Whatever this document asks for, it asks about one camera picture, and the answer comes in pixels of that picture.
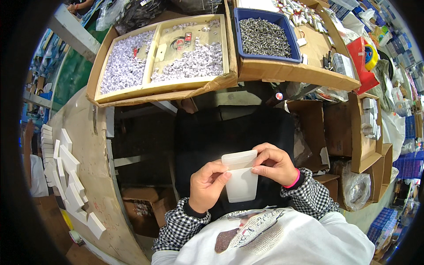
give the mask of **metal screws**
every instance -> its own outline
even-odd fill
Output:
[[[291,49],[284,29],[262,19],[240,20],[243,52],[291,58]]]

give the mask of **wooden tray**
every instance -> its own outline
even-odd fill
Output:
[[[102,70],[100,72],[99,81],[97,83],[96,94],[94,96],[95,101],[97,101],[99,103],[105,103],[105,102],[111,102],[111,101],[115,101],[115,100],[119,100],[119,99],[130,98],[132,96],[138,95],[137,92],[142,89],[142,84],[138,85],[138,86],[132,86],[132,87],[124,88],[124,89],[121,89],[121,90],[109,92],[109,93],[102,95],[101,94],[101,84],[102,84],[102,81],[103,81],[103,75],[104,75],[104,72],[105,72],[105,69],[106,69],[106,65],[107,65],[109,56],[110,56],[110,54],[113,50],[113,46],[115,45],[115,43],[117,41],[126,39],[130,36],[139,35],[139,34],[146,32],[146,31],[155,31],[155,34],[153,35],[153,40],[154,40],[155,36],[157,35],[156,29],[157,29],[158,26],[159,26],[159,23],[156,23],[156,24],[152,24],[152,25],[149,25],[149,26],[146,26],[146,27],[143,27],[143,28],[139,28],[139,29],[136,29],[134,31],[128,32],[127,34],[124,34],[122,36],[119,36],[112,41],[112,44],[110,45],[109,50],[108,50],[107,55],[106,55],[106,60],[104,60],[103,67],[102,67]],[[149,50],[147,57],[149,57],[149,54],[151,52],[152,52],[152,49]],[[145,71],[144,71],[143,76],[150,75],[149,72],[146,72],[146,69],[148,69],[148,64],[149,64],[149,60],[146,61],[146,66],[144,68]]]
[[[201,29],[206,26],[209,26],[209,22],[211,20],[219,20],[220,26],[216,28],[215,26],[211,27],[209,32],[203,32]],[[194,17],[183,17],[177,18],[173,20],[168,20],[164,22],[159,22],[156,24],[152,24],[143,28],[139,28],[132,32],[129,32],[125,35],[117,37],[113,40],[106,58],[109,57],[112,52],[113,45],[115,42],[126,39],[129,36],[135,36],[141,34],[145,31],[155,30],[155,34],[153,36],[152,43],[150,45],[150,50],[147,54],[147,61],[143,76],[143,81],[141,85],[133,86],[125,89],[121,89],[118,91],[113,91],[104,95],[100,93],[100,86],[103,80],[104,70],[107,65],[107,59],[103,63],[103,67],[100,73],[100,77],[97,83],[97,89],[95,94],[95,101],[98,103],[107,103],[122,99],[135,98],[143,95],[151,95],[151,94],[161,94],[173,91],[180,90],[190,90],[193,88],[199,88],[208,82],[214,80],[218,76],[205,76],[205,77],[193,77],[193,78],[182,78],[178,80],[168,80],[168,81],[160,81],[160,82],[151,82],[151,75],[155,68],[159,68],[162,70],[163,67],[175,59],[182,57],[183,51],[170,51],[170,43],[174,41],[176,37],[181,35],[181,30],[173,31],[172,28],[175,25],[180,25],[184,23],[196,22],[197,25],[187,27],[183,30],[184,33],[192,32],[192,44],[189,49],[194,49],[194,41],[195,37],[199,36],[201,40],[201,44],[212,42],[220,42],[222,45],[222,54],[223,54],[223,74],[229,73],[229,59],[228,59],[228,47],[227,47],[227,37],[226,37],[226,27],[225,27],[225,16],[223,14],[215,14],[215,15],[201,15]]]

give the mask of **left hand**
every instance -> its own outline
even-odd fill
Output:
[[[218,201],[222,189],[231,177],[221,160],[208,162],[191,175],[188,204],[198,213],[205,213]]]
[[[76,10],[76,5],[70,4],[70,5],[67,7],[67,9],[68,9],[68,11],[75,11],[75,10]]]

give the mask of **checkered sleeve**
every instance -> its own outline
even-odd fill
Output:
[[[281,187],[281,197],[290,196],[299,212],[317,220],[329,212],[340,212],[339,204],[330,198],[328,189],[312,178],[312,171],[307,168],[299,168],[299,171],[305,176],[303,184],[294,190]]]
[[[188,198],[182,198],[177,203],[177,208],[165,213],[166,225],[159,230],[159,236],[153,241],[152,249],[179,251],[184,244],[195,236],[211,220],[211,215],[206,212],[206,217],[196,218],[188,216],[184,204]]]

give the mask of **workbench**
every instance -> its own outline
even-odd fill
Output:
[[[72,226],[85,240],[118,260],[130,265],[150,264],[129,225],[113,163],[110,163],[112,148],[106,138],[107,109],[93,111],[93,104],[85,94],[86,88],[78,91],[48,124],[53,128],[53,141],[60,136],[62,128],[73,141],[73,155],[81,163],[77,174],[88,198],[83,209],[87,213],[94,212],[106,231],[98,240],[86,225],[69,215]]]

